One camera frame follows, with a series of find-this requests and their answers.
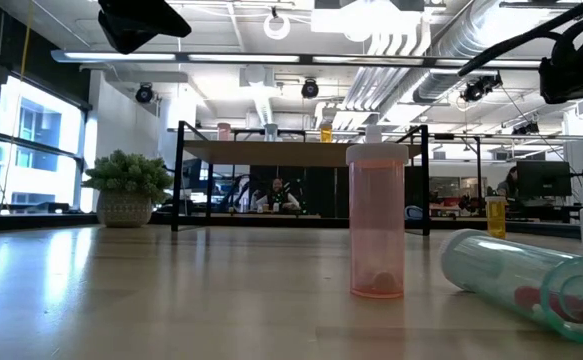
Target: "table surface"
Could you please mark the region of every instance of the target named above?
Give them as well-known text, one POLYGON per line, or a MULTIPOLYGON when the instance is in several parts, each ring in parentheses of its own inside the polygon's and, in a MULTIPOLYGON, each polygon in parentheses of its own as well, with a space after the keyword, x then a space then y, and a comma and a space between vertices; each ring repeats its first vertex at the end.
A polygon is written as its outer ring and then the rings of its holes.
POLYGON ((0 359, 583 359, 583 345, 446 281, 445 234, 407 235, 399 300, 349 293, 347 230, 0 234, 0 359))
MULTIPOLYGON (((318 142, 186 140, 184 150, 209 164, 344 167, 347 148, 355 144, 318 142)), ((409 146, 409 156, 420 146, 409 146)))

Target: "glass panel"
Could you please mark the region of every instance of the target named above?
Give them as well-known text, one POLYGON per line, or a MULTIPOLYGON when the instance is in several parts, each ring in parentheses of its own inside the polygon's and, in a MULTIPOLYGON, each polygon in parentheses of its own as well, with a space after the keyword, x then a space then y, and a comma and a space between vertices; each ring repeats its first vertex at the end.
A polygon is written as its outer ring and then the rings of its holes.
POLYGON ((9 77, 0 96, 0 133, 76 153, 82 113, 42 90, 9 77))
POLYGON ((5 190, 7 203, 55 201, 73 205, 75 172, 72 158, 0 141, 0 199, 5 190))
MULTIPOLYGON (((460 178, 460 188, 462 195, 478 197, 478 178, 460 178)), ((485 177, 482 178, 482 196, 487 196, 487 178, 485 177)))
POLYGON ((459 197, 460 194, 460 178, 457 177, 432 177, 429 180, 429 189, 432 193, 437 192, 437 196, 443 197, 459 197))

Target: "yellow bottle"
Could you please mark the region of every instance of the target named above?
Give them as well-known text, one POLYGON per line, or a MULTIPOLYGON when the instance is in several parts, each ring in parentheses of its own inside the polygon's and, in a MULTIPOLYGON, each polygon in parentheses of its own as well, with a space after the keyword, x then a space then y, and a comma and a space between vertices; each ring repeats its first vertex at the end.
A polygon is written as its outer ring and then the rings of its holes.
POLYGON ((331 124, 320 125, 320 142, 333 142, 333 127, 331 124))
POLYGON ((507 199, 504 196, 487 196, 487 228, 491 236, 506 239, 506 215, 505 205, 507 199))

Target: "white planter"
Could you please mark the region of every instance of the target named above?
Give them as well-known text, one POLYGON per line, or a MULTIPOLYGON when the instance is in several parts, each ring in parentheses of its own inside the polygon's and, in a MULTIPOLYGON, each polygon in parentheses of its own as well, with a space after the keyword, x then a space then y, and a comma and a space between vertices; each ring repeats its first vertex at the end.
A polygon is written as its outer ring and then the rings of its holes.
POLYGON ((134 228, 146 225, 151 219, 151 199, 148 196, 125 192, 100 192, 96 214, 107 227, 134 228))

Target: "computer monitor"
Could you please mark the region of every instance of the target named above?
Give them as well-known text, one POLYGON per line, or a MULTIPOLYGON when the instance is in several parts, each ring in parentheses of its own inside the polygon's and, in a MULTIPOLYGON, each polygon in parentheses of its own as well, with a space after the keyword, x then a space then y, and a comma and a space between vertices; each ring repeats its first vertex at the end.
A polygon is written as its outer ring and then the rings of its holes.
POLYGON ((571 196, 568 162, 518 161, 518 196, 571 196))
POLYGON ((200 159, 184 160, 182 162, 182 180, 185 189, 198 189, 203 187, 200 181, 201 168, 202 160, 200 159))

